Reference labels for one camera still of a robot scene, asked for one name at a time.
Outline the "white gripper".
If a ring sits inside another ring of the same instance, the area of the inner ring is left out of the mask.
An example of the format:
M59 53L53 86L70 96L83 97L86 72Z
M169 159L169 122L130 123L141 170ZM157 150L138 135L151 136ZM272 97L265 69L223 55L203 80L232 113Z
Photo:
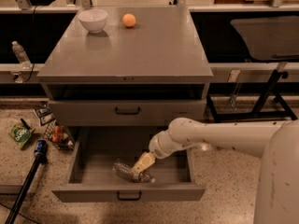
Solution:
M156 159L162 160L179 151L181 144L172 140L169 131L155 134L149 141L149 152L144 152L132 167L134 175L139 175L155 163Z

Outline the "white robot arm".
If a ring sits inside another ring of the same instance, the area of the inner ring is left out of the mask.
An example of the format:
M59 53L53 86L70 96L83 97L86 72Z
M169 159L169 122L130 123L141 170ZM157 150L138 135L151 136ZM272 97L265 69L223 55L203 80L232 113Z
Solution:
M235 149L261 159L254 224L299 224L299 120L202 123L177 118L149 141L133 177L157 159L198 144Z

